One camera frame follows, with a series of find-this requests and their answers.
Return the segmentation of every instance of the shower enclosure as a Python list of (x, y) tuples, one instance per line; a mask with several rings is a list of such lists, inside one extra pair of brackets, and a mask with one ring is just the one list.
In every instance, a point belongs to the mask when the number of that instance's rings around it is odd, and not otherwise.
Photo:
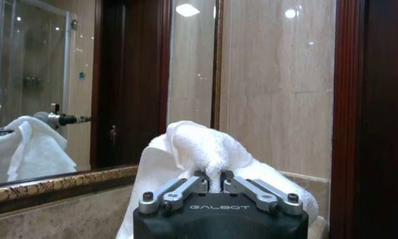
[(0, 0), (0, 127), (68, 107), (71, 13), (39, 0)]

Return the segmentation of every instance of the screw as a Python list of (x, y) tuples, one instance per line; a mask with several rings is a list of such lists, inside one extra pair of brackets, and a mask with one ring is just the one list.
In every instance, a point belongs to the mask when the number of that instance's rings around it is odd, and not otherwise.
[(288, 201), (289, 202), (293, 202), (293, 203), (297, 203), (300, 201), (300, 196), (299, 194), (296, 193), (289, 193), (288, 194)]
[(163, 203), (163, 213), (164, 214), (168, 214), (173, 209), (173, 206), (169, 202), (164, 202)]
[(144, 201), (149, 202), (153, 199), (153, 192), (144, 193)]

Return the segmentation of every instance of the glass panel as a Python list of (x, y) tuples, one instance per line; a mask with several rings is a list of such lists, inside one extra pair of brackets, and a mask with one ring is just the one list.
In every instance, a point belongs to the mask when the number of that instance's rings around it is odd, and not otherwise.
[(0, 126), (64, 103), (65, 15), (15, 1), (3, 24)]
[(168, 124), (211, 125), (213, 0), (173, 0), (173, 38)]

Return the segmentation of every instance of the reflected towel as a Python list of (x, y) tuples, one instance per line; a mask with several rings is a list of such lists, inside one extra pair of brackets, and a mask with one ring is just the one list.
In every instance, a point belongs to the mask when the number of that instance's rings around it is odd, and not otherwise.
[(67, 140), (44, 122), (23, 116), (5, 129), (15, 132), (0, 136), (0, 183), (76, 172)]
[(168, 126), (167, 134), (155, 138), (143, 152), (117, 239), (133, 235), (133, 210), (143, 193), (155, 191), (176, 177), (189, 178), (196, 170), (203, 170), (209, 176), (209, 191), (215, 193), (220, 192), (223, 170), (232, 170), (236, 176), (248, 179), (261, 179), (283, 191), (297, 193), (309, 214), (309, 225), (317, 218), (319, 204), (313, 195), (275, 168), (259, 162), (231, 135), (191, 121), (181, 121)]

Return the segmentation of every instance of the beige marble wall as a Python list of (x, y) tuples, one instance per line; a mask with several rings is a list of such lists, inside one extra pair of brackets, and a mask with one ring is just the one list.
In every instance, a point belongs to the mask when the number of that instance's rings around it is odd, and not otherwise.
[[(183, 16), (191, 4), (200, 13)], [(211, 125), (213, 68), (213, 0), (173, 0), (173, 37), (168, 124), (180, 120)]]
[[(95, 49), (95, 14), (93, 0), (47, 0), (56, 7), (68, 10), (72, 19), (79, 21), (77, 31), (71, 31), (69, 55), (69, 94), (68, 115), (92, 115), (93, 49)], [(77, 170), (91, 169), (91, 123), (67, 126), (69, 157), (77, 164)]]
[(0, 239), (113, 239), (132, 187), (0, 218)]
[(221, 130), (276, 169), (323, 180), (335, 31), (335, 0), (225, 1)]

